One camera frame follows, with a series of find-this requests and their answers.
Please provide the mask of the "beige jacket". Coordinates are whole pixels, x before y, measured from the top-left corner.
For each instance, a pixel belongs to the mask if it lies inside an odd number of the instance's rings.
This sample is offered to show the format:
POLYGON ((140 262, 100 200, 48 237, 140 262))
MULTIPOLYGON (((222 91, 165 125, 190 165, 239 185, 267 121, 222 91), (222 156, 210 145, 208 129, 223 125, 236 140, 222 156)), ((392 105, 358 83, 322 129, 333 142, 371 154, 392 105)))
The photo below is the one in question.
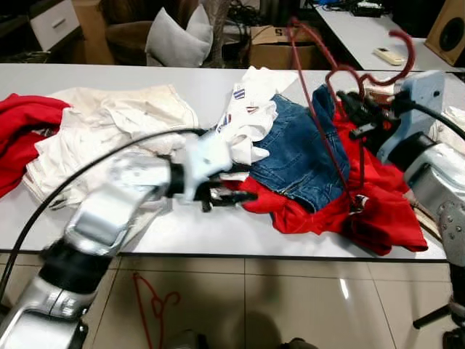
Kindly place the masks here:
MULTIPOLYGON (((442 115, 451 120, 456 126, 464 129, 465 126, 465 112, 454 106, 445 107, 442 115)), ((441 121, 436 121, 432 128, 429 130, 429 136, 435 142, 448 144, 450 147, 458 150, 459 153, 465 154, 465 139, 459 137, 454 130, 449 129, 441 121)))

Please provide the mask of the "plain white shirt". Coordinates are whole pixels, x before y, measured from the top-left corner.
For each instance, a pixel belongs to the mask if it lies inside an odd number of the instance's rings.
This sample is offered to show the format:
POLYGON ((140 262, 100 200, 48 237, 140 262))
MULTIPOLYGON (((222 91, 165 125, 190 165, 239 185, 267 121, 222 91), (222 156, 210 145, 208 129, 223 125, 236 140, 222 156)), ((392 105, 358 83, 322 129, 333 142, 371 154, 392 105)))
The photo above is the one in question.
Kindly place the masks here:
MULTIPOLYGON (((166 129, 200 129, 198 121, 192 123, 180 123, 177 125, 166 121, 109 121, 100 125, 84 123, 76 125, 63 125, 56 135, 47 137, 36 143, 38 156, 28 165, 26 173, 21 180, 17 190, 27 193, 36 205, 49 195, 66 177, 69 177, 86 166, 87 163, 98 159, 103 154, 110 152, 113 148, 143 135, 166 129)), ((129 150, 146 151, 155 154, 170 154, 184 143, 184 137, 180 135, 166 135, 148 140, 130 147, 129 150)), ((103 183, 108 177, 111 159, 103 161, 100 165, 93 167, 77 180, 74 180, 59 196, 44 210, 51 213, 54 209, 63 207, 77 207, 84 197, 89 195, 90 190, 103 183)))

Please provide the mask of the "red shirt with badge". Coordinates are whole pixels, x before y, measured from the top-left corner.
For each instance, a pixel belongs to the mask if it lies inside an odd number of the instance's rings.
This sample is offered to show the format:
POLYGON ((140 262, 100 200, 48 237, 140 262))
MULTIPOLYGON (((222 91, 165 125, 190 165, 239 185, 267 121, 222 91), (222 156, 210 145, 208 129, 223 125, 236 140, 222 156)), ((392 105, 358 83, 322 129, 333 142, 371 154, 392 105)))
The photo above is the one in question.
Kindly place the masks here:
POLYGON ((352 187, 318 210, 309 212, 298 201, 273 192, 250 175, 243 182, 225 182, 230 190, 255 193, 258 200, 243 203, 243 209, 269 214, 272 225, 283 235, 338 233, 376 255, 384 256, 392 247, 409 252, 425 252, 427 242, 414 209, 410 206, 404 175, 391 165, 383 165, 369 150, 351 138, 352 123, 335 104, 334 125, 351 165, 347 176, 352 187))

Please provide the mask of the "wooden speaker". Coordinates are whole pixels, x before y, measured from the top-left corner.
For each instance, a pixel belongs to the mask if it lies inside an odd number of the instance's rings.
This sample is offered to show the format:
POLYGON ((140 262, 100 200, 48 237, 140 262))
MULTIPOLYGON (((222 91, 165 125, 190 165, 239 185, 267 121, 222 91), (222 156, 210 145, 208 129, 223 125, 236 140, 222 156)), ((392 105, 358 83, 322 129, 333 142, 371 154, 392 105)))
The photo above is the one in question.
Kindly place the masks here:
POLYGON ((447 64, 456 66, 465 46, 465 0, 445 0, 425 46, 447 64))

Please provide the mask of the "grey draped pole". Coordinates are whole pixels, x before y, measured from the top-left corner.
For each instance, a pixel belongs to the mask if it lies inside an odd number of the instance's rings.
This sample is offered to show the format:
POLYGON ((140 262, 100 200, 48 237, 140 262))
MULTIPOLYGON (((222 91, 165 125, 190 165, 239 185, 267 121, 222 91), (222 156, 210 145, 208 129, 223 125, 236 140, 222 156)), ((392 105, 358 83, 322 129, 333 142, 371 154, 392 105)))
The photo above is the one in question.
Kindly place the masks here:
POLYGON ((223 68, 222 45, 224 42, 224 26, 226 19, 228 19, 232 0, 200 0, 200 3, 205 7, 212 29, 211 50, 201 67, 223 68))

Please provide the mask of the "blue denim garment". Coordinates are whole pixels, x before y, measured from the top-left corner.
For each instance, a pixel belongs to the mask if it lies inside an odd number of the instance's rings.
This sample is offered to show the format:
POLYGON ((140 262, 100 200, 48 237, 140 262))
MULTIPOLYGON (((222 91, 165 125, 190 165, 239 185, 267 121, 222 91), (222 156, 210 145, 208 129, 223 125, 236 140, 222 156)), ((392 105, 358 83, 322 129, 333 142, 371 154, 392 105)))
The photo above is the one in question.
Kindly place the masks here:
POLYGON ((312 93, 312 109, 321 130, 307 107, 282 95, 270 100, 277 116, 268 134, 256 142, 269 156, 253 163, 250 177, 273 192, 298 201, 309 212, 318 212, 343 193, 344 185, 336 172, 345 177, 351 173, 334 125, 335 104, 330 90, 320 84, 312 93))

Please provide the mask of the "white garment with striped labels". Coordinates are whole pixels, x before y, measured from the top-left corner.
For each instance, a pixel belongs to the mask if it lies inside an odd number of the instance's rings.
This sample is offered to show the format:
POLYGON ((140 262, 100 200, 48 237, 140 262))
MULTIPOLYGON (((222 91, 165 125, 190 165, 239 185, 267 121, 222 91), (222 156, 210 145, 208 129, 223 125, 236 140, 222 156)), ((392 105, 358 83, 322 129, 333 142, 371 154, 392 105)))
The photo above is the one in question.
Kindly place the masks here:
POLYGON ((229 146, 233 162, 252 165, 269 156, 268 150, 254 143, 264 139, 275 123, 277 107, 272 97, 297 79, 295 72, 251 66, 233 84, 226 112, 212 127, 229 146))

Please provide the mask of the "white remote control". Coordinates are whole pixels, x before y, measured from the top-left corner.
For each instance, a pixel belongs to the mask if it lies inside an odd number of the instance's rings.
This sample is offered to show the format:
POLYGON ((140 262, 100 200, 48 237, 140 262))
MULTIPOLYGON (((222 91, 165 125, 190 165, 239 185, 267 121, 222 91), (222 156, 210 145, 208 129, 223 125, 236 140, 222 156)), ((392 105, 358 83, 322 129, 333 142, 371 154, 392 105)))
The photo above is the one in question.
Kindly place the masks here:
POLYGON ((399 55, 395 51, 387 49, 386 47, 377 47, 373 50, 373 54, 377 56, 380 60, 384 61, 386 64, 392 66, 401 66, 405 65, 405 57, 399 55))

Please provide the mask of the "red clothes hanger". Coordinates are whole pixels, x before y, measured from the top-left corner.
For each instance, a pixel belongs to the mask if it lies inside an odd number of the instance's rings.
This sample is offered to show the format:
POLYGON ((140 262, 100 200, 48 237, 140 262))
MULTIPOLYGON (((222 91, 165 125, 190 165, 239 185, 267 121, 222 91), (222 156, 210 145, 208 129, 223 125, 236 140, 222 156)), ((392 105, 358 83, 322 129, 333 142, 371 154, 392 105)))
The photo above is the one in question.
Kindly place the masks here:
MULTIPOLYGON (((398 80, 404 79, 406 76, 408 76, 408 74, 412 72, 412 69, 416 62, 416 51, 414 49, 413 38, 402 30, 390 30, 388 32, 389 36, 401 40, 402 43, 404 43, 405 48, 408 50, 408 56, 405 57, 405 59, 403 60, 403 69, 399 73, 395 74, 395 76, 393 76, 392 79, 387 79, 383 81, 375 79, 375 77, 369 73, 359 74, 358 70, 353 68, 351 65, 346 63, 340 63, 338 60, 336 60, 336 58, 330 52, 329 48, 325 45, 325 43, 323 43, 320 34, 317 33, 315 29, 312 29, 308 25, 302 23, 297 17, 292 17, 289 20, 288 26, 286 26, 286 38, 288 38, 289 46, 292 50, 292 55, 294 56, 294 68, 296 72, 298 72, 300 86, 302 87, 302 91, 304 93, 306 101, 309 103, 312 102, 312 98, 304 80, 304 76, 302 73, 302 64, 300 64, 299 59, 298 46, 296 45, 296 38, 298 38, 299 33, 305 33, 306 36, 311 37, 312 42, 316 44, 316 47, 319 47, 319 49, 321 49, 323 56, 325 57, 325 60, 328 61, 330 71, 328 72, 328 74, 326 74, 325 80, 323 80, 323 82, 325 82, 325 85, 328 87, 328 91, 330 92, 330 100, 332 100, 332 102, 336 99, 336 95, 335 92, 332 90, 330 79, 332 76, 334 76, 334 74, 338 72, 346 72, 348 74, 351 74, 352 78, 355 80, 357 84, 360 95, 365 96, 363 84, 366 81, 369 81, 370 83, 380 87, 389 86, 389 84, 393 84, 398 80)), ((312 120, 313 125, 315 125, 316 130, 319 131, 321 142, 323 144, 323 149, 325 149, 326 153, 328 153, 330 162, 334 166, 334 170, 336 172, 336 175, 338 175, 339 177, 343 190, 345 190, 345 192, 349 192, 349 190, 351 190, 352 187, 348 184, 347 174, 342 172, 341 170, 338 157, 336 157, 334 148, 329 143, 328 133, 326 133, 326 131, 323 130, 320 120, 317 117, 316 110, 313 109, 311 105, 308 107, 308 111, 309 117, 312 120)))
POLYGON ((138 272, 133 272, 131 279, 148 349, 165 349, 166 309, 178 305, 182 296, 177 292, 160 295, 138 272))

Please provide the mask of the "red garment with white stripes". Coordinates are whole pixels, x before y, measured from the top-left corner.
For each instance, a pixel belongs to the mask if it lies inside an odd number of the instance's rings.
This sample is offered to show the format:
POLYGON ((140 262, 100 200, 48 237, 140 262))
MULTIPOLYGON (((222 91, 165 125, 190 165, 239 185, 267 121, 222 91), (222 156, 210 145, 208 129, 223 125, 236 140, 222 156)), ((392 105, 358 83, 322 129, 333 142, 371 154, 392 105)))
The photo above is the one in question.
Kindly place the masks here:
POLYGON ((19 186, 36 143, 59 130, 70 104, 55 97, 10 94, 0 100, 0 198, 19 186))

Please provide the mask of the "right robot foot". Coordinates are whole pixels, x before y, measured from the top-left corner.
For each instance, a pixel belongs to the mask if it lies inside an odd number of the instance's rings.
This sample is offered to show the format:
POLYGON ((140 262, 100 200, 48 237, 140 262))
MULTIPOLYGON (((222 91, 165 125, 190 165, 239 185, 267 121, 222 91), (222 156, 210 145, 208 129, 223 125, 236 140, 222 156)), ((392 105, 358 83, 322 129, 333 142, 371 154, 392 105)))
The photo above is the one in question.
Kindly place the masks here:
POLYGON ((277 349, 319 349, 312 343, 306 342, 305 339, 296 337, 289 342, 284 342, 282 345, 279 345, 277 349))

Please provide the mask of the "grey pillow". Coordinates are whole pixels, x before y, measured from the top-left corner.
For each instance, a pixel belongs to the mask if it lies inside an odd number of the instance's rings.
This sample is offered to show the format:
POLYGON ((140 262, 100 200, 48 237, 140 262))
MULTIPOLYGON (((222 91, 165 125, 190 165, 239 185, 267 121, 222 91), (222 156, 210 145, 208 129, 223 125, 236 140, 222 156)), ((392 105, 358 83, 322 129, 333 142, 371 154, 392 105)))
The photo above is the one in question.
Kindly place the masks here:
POLYGON ((161 9, 150 27, 144 51, 149 61, 162 66, 197 68, 209 56, 212 42, 211 21, 202 4, 189 16, 186 29, 161 9))

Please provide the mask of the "cream garment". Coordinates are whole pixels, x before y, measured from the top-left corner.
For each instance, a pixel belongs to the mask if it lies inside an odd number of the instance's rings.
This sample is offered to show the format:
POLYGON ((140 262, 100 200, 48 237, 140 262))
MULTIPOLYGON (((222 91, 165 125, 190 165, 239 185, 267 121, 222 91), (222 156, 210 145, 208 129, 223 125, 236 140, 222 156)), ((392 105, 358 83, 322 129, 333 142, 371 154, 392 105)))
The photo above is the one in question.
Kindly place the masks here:
POLYGON ((133 91, 76 87, 57 91, 50 96, 70 104, 62 113, 60 130, 63 125, 72 126, 81 121, 97 125, 107 121, 135 121, 141 124, 159 120, 169 125, 198 121, 195 111, 177 94, 172 84, 133 91))

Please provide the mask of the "black device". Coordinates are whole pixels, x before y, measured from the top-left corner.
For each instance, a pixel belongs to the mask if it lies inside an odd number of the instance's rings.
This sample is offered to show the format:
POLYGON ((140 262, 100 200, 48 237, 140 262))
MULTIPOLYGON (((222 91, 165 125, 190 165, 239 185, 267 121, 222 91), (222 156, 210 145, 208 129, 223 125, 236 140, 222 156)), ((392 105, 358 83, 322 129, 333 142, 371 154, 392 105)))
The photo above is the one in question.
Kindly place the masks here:
POLYGON ((378 19, 386 12, 385 7, 381 3, 359 1, 351 6, 349 12, 355 17, 374 17, 378 19))

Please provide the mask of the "open cardboard box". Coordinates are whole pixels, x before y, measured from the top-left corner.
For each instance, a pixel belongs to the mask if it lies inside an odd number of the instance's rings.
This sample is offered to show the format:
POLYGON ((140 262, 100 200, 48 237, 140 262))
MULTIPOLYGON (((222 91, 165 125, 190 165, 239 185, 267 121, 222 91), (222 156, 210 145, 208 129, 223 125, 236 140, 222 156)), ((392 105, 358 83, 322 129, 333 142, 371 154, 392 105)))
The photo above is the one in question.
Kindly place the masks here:
MULTIPOLYGON (((328 67, 328 61, 321 55, 311 36, 295 30, 296 52, 302 69, 328 67)), ((250 27, 248 64, 255 68, 273 70, 295 70, 295 60, 288 29, 270 25, 250 27)))

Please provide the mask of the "black table leg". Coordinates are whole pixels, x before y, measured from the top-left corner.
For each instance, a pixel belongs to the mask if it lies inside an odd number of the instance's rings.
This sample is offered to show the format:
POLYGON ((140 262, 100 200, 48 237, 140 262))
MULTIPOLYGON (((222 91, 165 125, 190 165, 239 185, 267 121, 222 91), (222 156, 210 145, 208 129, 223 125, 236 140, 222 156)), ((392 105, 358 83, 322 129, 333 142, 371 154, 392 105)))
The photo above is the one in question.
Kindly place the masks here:
POLYGON ((428 313, 427 315, 419 317, 418 319, 414 320, 412 323, 412 326, 414 326, 414 329, 422 329, 425 326, 428 326, 429 324, 432 324, 449 315, 450 315, 449 306, 444 305, 444 306, 439 307, 435 311, 432 311, 431 313, 428 313))

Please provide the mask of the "white drawer cabinet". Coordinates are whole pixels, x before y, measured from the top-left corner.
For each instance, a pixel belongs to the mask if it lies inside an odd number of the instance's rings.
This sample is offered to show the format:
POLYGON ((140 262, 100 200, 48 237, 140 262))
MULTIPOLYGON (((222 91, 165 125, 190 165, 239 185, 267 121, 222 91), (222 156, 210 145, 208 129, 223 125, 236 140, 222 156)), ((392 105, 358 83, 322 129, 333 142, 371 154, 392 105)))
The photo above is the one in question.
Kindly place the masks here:
POLYGON ((43 51, 51 51, 80 29, 73 0, 38 0, 28 9, 29 23, 43 51))

